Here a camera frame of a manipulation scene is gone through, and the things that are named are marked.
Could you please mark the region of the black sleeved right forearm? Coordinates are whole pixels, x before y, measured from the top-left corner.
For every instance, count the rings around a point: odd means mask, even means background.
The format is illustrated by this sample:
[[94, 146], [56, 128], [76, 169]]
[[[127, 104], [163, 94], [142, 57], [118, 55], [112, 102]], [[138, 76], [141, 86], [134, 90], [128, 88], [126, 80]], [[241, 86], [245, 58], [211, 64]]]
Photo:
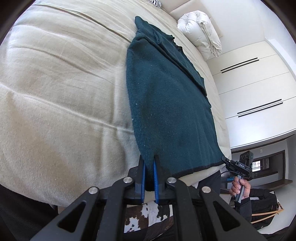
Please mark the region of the black sleeved right forearm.
[[234, 202], [234, 209], [239, 213], [243, 218], [245, 218], [249, 223], [252, 219], [252, 208], [250, 198], [242, 199], [241, 202]]

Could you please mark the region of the person's right hand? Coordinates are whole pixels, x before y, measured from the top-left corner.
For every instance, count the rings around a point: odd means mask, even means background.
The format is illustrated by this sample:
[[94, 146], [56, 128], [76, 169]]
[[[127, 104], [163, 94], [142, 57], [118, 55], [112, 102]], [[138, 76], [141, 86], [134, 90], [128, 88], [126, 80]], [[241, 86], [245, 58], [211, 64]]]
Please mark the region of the person's right hand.
[[240, 194], [243, 187], [244, 187], [244, 192], [242, 194], [242, 199], [246, 199], [250, 195], [251, 185], [247, 180], [239, 179], [237, 176], [235, 176], [234, 180], [232, 181], [232, 187], [229, 190], [230, 195], [234, 197]]

